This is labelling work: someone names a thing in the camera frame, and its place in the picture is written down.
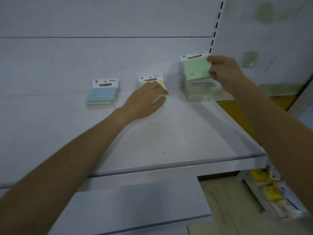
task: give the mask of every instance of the person's right arm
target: person's right arm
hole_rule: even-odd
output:
[[[313,214],[313,131],[246,78],[235,59],[208,56],[208,61],[209,72],[239,103],[274,166]]]

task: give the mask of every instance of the person's left hand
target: person's left hand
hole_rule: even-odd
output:
[[[131,94],[121,110],[127,116],[129,122],[145,118],[163,105],[166,100],[165,97],[161,97],[156,103],[152,104],[161,94],[168,95],[168,91],[156,81],[147,82]]]

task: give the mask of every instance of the stack of sticky notes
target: stack of sticky notes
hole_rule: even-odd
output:
[[[93,89],[86,100],[88,110],[112,108],[118,91],[117,79],[93,80]]]
[[[212,64],[207,61],[208,52],[181,55],[184,65],[184,93],[190,102],[208,102],[211,100],[215,81],[208,70]]]
[[[149,76],[145,76],[145,77],[139,77],[139,82],[141,83],[141,86],[143,86],[145,83],[147,82],[152,82],[152,81],[156,81],[158,82],[165,90],[165,84],[163,81],[163,76],[162,74],[154,74],[154,75],[149,75]]]

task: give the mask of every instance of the hand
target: hand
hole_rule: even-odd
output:
[[[121,110],[128,117],[129,122],[145,118],[156,112],[163,105],[166,100],[165,97],[161,97],[156,103],[152,104],[161,94],[168,95],[168,91],[156,81],[147,82],[131,94],[121,107]]]
[[[237,61],[225,56],[208,56],[207,60],[212,62],[209,73],[215,74],[214,79],[221,83],[223,89],[232,94],[233,86],[236,83],[247,80],[241,71]]]

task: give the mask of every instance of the yellow sticky note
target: yellow sticky note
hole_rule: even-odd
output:
[[[156,80],[156,82],[158,82],[165,90],[167,90],[162,80]],[[142,81],[141,86],[143,86],[145,83],[147,83],[147,81]]]

